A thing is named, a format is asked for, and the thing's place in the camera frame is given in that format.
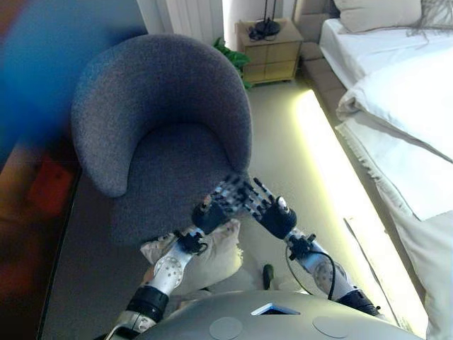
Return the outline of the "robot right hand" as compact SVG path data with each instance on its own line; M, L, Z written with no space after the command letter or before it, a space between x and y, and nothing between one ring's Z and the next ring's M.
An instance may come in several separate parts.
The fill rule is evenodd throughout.
M281 195L274 195L260 179L254 177L253 182L262 193L259 193L254 186L249 184L248 200L244 207L272 236L277 239L284 239L296 226L297 216L295 211L289 208Z

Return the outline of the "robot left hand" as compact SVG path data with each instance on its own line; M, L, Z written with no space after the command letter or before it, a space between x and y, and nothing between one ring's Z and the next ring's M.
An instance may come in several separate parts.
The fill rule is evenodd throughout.
M192 212L192 223L204 234L211 234L244 210L246 181L228 175L207 194Z

